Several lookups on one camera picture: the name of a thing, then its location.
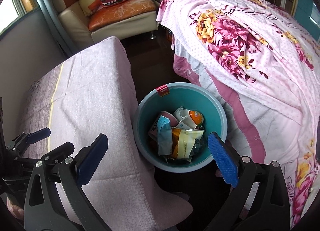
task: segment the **orange round object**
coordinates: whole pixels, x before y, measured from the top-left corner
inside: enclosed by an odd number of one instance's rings
[[[196,125],[201,125],[204,121],[203,115],[198,111],[189,111],[189,115]]]

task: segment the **red label sticker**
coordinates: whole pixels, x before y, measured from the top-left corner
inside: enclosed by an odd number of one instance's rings
[[[156,90],[158,91],[158,94],[160,97],[163,97],[163,96],[169,94],[169,89],[168,89],[167,85],[160,86],[160,87],[156,88]]]

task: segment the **teal wall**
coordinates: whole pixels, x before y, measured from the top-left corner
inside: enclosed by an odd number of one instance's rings
[[[320,28],[310,20],[313,0],[298,0],[298,6],[294,18],[318,41]]]

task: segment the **metal screw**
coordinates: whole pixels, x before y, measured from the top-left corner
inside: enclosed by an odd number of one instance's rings
[[[36,167],[40,167],[42,165],[41,161],[36,162]]]
[[[250,158],[247,156],[242,157],[242,161],[245,163],[249,163],[250,162]]]
[[[72,157],[67,157],[65,160],[64,160],[64,162],[66,163],[66,164],[69,164],[69,163],[71,163],[73,161],[73,158]]]
[[[274,161],[274,162],[272,162],[272,165],[273,165],[274,167],[279,167],[279,162]]]

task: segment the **yellow stripe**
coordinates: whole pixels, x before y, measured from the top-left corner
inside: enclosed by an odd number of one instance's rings
[[[59,76],[58,76],[58,79],[57,79],[57,83],[56,83],[56,87],[54,89],[54,92],[52,94],[52,97],[51,97],[51,108],[50,108],[50,114],[49,114],[49,122],[48,122],[48,128],[50,129],[50,126],[51,126],[51,120],[52,120],[52,111],[53,111],[53,98],[54,98],[54,95],[55,93],[57,92],[57,89],[58,89],[58,84],[59,84],[59,81],[60,81],[60,78],[61,78],[61,73],[62,73],[62,68],[63,68],[63,63],[61,64],[61,68],[60,68],[60,72],[59,72]],[[50,151],[50,136],[48,137],[48,152]]]

